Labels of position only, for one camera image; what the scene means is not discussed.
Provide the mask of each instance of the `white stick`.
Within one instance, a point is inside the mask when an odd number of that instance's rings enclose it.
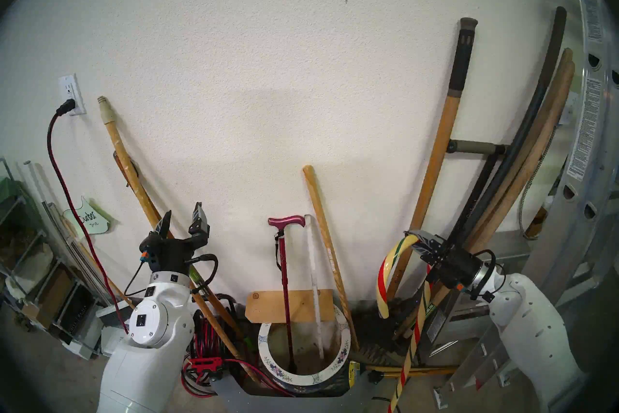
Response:
[[[320,322],[320,305],[318,304],[318,282],[316,280],[316,242],[314,241],[314,230],[312,229],[312,216],[305,215],[305,230],[308,234],[309,249],[309,276],[311,277],[311,289],[314,293],[314,316],[316,317],[316,344],[320,359],[324,360],[323,332]]]

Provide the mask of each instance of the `cardboard box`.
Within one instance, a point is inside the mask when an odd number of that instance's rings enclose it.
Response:
[[[60,264],[52,273],[50,280],[39,295],[39,304],[28,303],[22,308],[22,313],[33,321],[48,329],[53,319],[67,299],[73,281],[64,265]]]

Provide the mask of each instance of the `cardboard tag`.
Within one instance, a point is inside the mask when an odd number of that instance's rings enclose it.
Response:
[[[110,223],[99,213],[97,213],[96,210],[92,206],[90,206],[90,204],[86,201],[86,198],[84,198],[83,196],[82,206],[75,211],[79,215],[80,220],[84,224],[86,231],[89,235],[98,235],[100,233],[105,233],[110,227]],[[63,212],[63,216],[69,223],[71,223],[71,226],[73,226],[77,238],[84,238],[84,232],[75,220],[75,217],[73,216],[71,210],[65,210]]]

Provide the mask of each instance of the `red clip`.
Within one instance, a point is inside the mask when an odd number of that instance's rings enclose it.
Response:
[[[215,358],[192,358],[189,360],[191,368],[196,370],[198,375],[205,371],[223,370],[223,360],[219,357]]]

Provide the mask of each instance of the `ladder label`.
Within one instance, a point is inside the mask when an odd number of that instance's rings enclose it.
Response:
[[[576,143],[574,144],[568,167],[569,176],[578,181],[582,181],[584,178],[584,173],[591,158],[591,149],[596,138],[601,96],[602,82],[593,78],[587,78],[581,120],[576,132]]]
[[[587,39],[589,41],[595,41],[596,43],[602,42],[602,27],[600,26],[600,18],[597,14],[597,6],[587,6]]]

